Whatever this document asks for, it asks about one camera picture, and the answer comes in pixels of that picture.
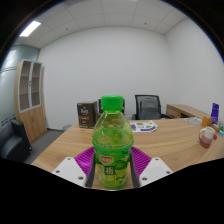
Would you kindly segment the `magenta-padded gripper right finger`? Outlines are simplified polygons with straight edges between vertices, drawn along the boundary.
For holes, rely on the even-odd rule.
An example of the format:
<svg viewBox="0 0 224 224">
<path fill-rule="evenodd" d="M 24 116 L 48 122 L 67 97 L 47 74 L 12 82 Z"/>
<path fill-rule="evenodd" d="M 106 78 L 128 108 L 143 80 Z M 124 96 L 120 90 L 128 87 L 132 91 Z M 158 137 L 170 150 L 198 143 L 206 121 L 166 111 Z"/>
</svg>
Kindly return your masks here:
<svg viewBox="0 0 224 224">
<path fill-rule="evenodd" d="M 131 148 L 130 163 L 134 188 L 146 186 L 173 173 L 161 158 L 151 158 L 135 147 Z"/>
</svg>

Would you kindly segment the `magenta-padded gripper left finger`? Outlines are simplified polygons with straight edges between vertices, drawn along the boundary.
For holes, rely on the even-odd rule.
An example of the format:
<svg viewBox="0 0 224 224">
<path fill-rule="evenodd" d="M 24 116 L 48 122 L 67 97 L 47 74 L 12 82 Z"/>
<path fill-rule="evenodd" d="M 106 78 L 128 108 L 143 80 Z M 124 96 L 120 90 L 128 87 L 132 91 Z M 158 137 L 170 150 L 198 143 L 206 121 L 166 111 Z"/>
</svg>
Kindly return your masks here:
<svg viewBox="0 0 224 224">
<path fill-rule="evenodd" d="M 95 175 L 94 148 L 90 147 L 76 157 L 66 157 L 52 173 L 78 186 L 91 187 Z"/>
</svg>

